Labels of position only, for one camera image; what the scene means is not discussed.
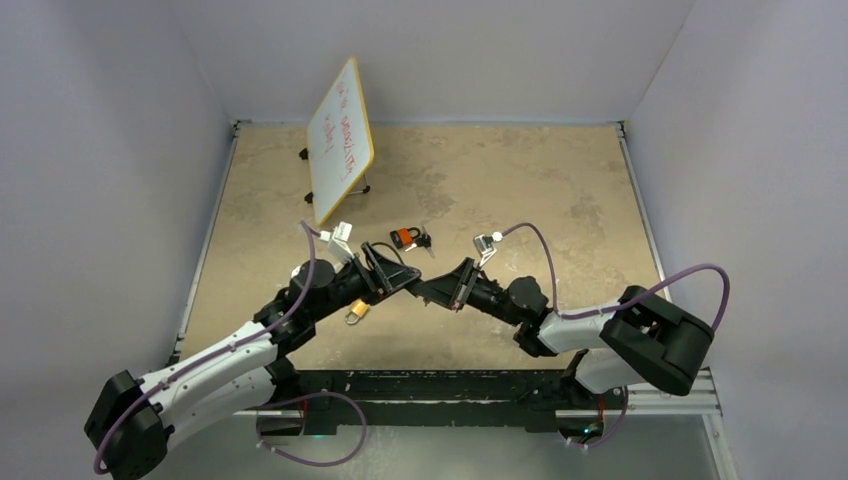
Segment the black cable padlock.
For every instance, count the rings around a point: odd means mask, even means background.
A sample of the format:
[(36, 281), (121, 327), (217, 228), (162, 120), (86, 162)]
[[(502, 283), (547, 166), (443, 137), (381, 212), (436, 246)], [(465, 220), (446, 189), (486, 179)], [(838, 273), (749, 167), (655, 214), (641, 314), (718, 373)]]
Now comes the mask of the black cable padlock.
[(370, 242), (369, 245), (377, 253), (388, 256), (393, 263), (402, 265), (406, 270), (410, 269), (410, 266), (405, 262), (399, 250), (394, 245), (383, 241)]

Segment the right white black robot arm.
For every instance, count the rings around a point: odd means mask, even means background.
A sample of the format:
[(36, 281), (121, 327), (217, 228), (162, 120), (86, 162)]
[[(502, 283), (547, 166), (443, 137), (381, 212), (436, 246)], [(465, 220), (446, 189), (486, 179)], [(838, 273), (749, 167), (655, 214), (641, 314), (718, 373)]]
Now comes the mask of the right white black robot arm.
[(531, 357), (582, 352), (561, 381), (564, 399), (576, 407), (613, 387), (643, 382), (686, 396), (715, 338), (713, 326), (638, 285), (593, 309), (557, 313), (534, 277), (503, 287), (465, 259), (407, 289), (427, 303), (455, 312), (470, 306), (516, 327), (513, 339)]

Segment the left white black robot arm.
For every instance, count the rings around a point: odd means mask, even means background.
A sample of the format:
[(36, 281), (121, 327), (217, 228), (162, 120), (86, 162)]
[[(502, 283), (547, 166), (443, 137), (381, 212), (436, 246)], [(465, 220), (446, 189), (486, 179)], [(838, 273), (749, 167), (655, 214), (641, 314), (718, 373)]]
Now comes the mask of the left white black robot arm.
[(179, 420), (203, 418), (201, 402), (219, 390), (242, 392), (239, 380), (259, 392), (255, 405), (289, 407), (297, 399), (298, 382), (282, 371), (269, 372), (271, 364), (313, 338), (318, 321), (357, 300), (375, 305), (420, 277), (419, 269), (383, 256), (369, 243), (341, 268), (311, 256), (272, 301), (224, 339), (140, 377), (127, 370), (114, 374), (84, 424), (95, 449), (95, 473), (114, 479), (145, 476), (187, 432)]

